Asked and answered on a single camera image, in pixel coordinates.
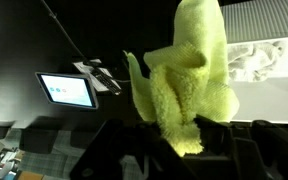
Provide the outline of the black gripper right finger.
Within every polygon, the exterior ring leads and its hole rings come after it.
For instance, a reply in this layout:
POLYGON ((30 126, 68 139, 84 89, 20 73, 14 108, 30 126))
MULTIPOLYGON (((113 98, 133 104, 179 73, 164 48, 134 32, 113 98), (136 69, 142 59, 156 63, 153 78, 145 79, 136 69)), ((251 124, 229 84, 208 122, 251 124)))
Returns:
POLYGON ((267 120, 194 122, 204 151, 183 161, 196 180, 288 180, 287 129, 267 120))

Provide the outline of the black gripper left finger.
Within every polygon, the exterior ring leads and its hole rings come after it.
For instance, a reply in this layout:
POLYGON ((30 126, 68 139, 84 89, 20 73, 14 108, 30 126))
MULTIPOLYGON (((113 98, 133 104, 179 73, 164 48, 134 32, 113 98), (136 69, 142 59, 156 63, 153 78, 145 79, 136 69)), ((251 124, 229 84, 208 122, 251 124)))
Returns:
POLYGON ((155 124, 106 121, 70 172, 71 180, 122 180, 121 160, 134 156, 148 180, 179 179, 184 163, 155 124))

